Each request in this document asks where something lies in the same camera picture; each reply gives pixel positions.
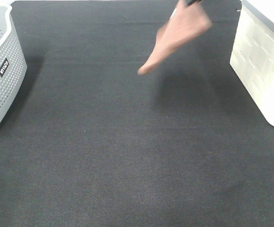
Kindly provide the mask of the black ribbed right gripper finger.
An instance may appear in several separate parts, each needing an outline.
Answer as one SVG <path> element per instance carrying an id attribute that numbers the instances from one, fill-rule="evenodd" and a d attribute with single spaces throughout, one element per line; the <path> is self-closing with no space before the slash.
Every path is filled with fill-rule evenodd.
<path id="1" fill-rule="evenodd" d="M 190 5 L 192 5 L 192 4 L 196 3 L 196 2 L 201 2 L 201 1 L 202 0 L 190 0 L 187 5 L 190 6 Z"/>

